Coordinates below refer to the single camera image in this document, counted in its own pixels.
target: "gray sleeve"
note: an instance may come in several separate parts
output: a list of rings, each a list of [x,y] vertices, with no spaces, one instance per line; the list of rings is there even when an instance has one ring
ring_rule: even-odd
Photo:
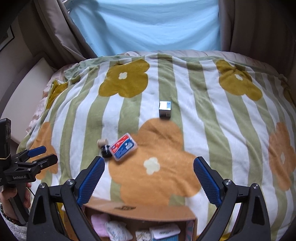
[[[8,221],[5,217],[3,217],[5,223],[13,233],[13,235],[19,240],[19,241],[26,241],[27,239],[27,226],[18,226],[16,224],[13,224],[12,222]]]

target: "human hand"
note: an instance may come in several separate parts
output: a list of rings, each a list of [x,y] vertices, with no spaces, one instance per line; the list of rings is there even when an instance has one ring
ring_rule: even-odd
[[[32,185],[31,183],[27,183],[27,187],[30,188]],[[3,207],[3,212],[6,216],[18,220],[10,202],[9,198],[14,197],[17,194],[17,189],[16,188],[7,188],[0,192],[0,202],[2,203]],[[29,208],[31,206],[31,200],[30,200],[30,191],[26,188],[25,192],[25,200],[24,200],[24,206],[26,208]]]

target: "screw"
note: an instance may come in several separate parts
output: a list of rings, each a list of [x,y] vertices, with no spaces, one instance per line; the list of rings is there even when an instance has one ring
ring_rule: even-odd
[[[228,186],[232,184],[232,181],[230,179],[226,179],[224,182]]]
[[[74,179],[68,179],[66,183],[67,185],[72,185],[74,183]]]
[[[40,183],[39,184],[39,188],[45,188],[45,186],[46,186],[46,183]]]
[[[253,183],[253,184],[252,184],[252,187],[253,187],[254,189],[258,189],[258,188],[259,188],[259,185],[258,185],[257,183]]]

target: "cardboard box flap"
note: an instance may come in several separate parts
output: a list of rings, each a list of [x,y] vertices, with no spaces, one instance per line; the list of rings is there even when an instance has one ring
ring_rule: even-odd
[[[175,222],[196,219],[187,206],[128,205],[96,197],[91,197],[85,206],[103,213],[144,221]]]

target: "striped blanket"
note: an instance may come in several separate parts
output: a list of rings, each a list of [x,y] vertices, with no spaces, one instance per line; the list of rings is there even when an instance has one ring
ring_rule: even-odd
[[[75,178],[99,154],[98,139],[113,143],[128,132],[137,151],[121,163],[106,161],[94,196],[187,205],[200,234],[215,211],[193,173],[202,156],[237,185],[258,183],[272,240],[284,234],[295,216],[296,112],[283,76],[221,57],[162,53],[90,59],[64,76],[18,149],[45,145],[58,156],[37,175],[35,191],[40,182]],[[159,119],[159,101],[171,101],[170,120]]]

